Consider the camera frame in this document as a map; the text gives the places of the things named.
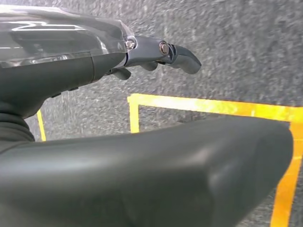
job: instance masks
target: metal bolt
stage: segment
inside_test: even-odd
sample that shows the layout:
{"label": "metal bolt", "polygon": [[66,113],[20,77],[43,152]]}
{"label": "metal bolt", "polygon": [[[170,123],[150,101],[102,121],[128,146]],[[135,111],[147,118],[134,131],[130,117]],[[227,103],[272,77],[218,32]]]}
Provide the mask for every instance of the metal bolt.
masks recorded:
{"label": "metal bolt", "polygon": [[135,43],[132,40],[128,40],[125,42],[125,46],[128,50],[132,50],[134,48]]}
{"label": "metal bolt", "polygon": [[162,55],[167,55],[169,53],[169,45],[166,42],[160,42],[159,48]]}

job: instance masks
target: yellow painted line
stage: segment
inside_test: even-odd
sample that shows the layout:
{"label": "yellow painted line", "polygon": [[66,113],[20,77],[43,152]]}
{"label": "yellow painted line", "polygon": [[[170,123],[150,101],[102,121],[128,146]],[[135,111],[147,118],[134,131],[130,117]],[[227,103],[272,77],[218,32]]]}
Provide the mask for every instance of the yellow painted line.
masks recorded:
{"label": "yellow painted line", "polygon": [[139,132],[139,105],[128,98],[129,103],[129,117],[131,122],[131,133]]}
{"label": "yellow painted line", "polygon": [[41,139],[42,141],[46,141],[45,126],[43,124],[42,114],[41,113],[41,110],[39,110],[37,112],[37,117],[38,117],[38,122],[39,123]]}
{"label": "yellow painted line", "polygon": [[271,227],[288,226],[303,156],[303,107],[145,94],[132,94],[128,101],[131,132],[139,132],[139,105],[290,122],[290,130],[294,137],[292,160],[277,189],[271,222]]}
{"label": "yellow painted line", "polygon": [[294,138],[293,156],[289,169],[277,189],[271,227],[288,226],[300,172],[303,156],[303,125],[291,123],[290,130]]}
{"label": "yellow painted line", "polygon": [[229,114],[249,117],[255,116],[277,121],[303,123],[303,107],[145,94],[132,94],[128,97],[128,102],[131,104],[136,103],[138,105],[153,107],[199,111],[213,114]]}

